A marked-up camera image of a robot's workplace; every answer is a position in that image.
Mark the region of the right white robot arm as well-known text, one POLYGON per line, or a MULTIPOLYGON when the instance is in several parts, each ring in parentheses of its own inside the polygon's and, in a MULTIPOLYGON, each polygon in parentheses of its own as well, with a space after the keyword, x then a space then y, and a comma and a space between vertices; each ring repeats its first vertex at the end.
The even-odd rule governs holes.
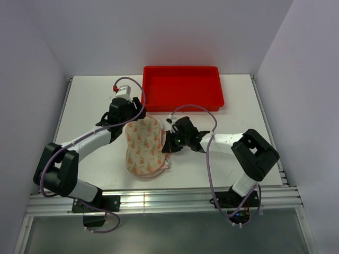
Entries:
POLYGON ((215 208, 238 208, 257 206, 258 192, 255 191, 280 159, 278 152, 254 129, 239 134, 215 134, 199 131, 185 116, 178 120, 167 118, 171 125, 166 131, 162 153, 176 153, 184 147, 208 155, 210 152, 235 156, 243 174, 225 192, 214 192, 210 203, 215 208))

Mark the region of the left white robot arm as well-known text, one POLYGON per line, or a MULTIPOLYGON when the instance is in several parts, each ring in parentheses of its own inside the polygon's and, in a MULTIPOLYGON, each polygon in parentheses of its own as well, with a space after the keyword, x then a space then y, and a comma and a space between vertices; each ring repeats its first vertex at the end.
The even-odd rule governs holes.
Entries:
POLYGON ((84 135, 63 144, 49 143, 40 157, 33 181, 44 197, 71 197, 84 201, 90 211, 103 206, 103 191, 78 178, 79 163, 92 152, 115 141, 129 122, 146 116, 139 98, 114 98, 109 110, 84 135))

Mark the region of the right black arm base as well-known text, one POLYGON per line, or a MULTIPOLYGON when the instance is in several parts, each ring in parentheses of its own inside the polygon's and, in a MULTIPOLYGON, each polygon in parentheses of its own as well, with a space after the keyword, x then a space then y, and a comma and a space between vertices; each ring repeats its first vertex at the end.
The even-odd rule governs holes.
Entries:
POLYGON ((262 193, 260 190, 253 190, 241 197, 230 189, 225 192, 215 192, 215 196, 216 199, 211 198, 209 203, 215 209, 220 208, 221 214, 226 215, 232 226, 241 228, 249 224, 260 213, 262 205, 262 193))

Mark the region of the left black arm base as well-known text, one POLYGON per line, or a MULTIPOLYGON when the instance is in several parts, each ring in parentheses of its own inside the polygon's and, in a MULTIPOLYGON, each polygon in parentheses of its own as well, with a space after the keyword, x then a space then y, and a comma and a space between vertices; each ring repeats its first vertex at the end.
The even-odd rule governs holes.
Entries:
POLYGON ((96 198, 92 202, 74 199, 71 212, 83 215, 83 226, 86 231, 96 234, 110 233, 118 229, 121 223, 117 212, 120 209, 119 195, 109 195, 96 198), (116 218, 116 224, 111 229, 99 230, 104 226, 108 216, 116 218))

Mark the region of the red plastic tray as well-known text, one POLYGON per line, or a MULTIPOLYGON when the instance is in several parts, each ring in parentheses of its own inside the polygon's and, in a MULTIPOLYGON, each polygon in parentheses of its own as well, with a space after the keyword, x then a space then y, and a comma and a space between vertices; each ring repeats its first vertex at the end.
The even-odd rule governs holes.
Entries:
POLYGON ((149 112, 170 112, 195 104, 216 112, 225 104, 215 66, 145 66, 141 101, 149 112))

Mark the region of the aluminium frame rail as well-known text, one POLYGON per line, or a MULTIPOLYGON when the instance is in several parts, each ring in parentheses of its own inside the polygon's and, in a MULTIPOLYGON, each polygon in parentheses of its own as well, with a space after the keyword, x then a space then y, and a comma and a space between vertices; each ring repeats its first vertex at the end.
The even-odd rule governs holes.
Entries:
POLYGON ((198 245, 206 253, 210 243, 217 253, 318 253, 297 187, 278 163, 263 182, 262 206, 253 222, 238 229, 211 205, 207 183, 198 187, 150 187, 131 181, 114 187, 119 195, 118 230, 91 234, 78 224, 67 198, 32 195, 25 211, 15 253, 161 253, 174 247, 189 253, 198 245))

